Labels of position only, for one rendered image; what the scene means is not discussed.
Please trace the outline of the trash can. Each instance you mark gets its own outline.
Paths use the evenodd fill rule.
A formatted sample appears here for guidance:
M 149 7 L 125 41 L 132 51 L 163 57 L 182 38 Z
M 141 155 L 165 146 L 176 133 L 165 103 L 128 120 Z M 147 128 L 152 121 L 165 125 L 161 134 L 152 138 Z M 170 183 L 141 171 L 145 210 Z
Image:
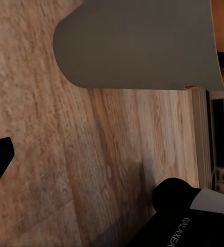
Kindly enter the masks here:
M 224 0 L 85 0 L 53 50 L 81 88 L 224 91 Z

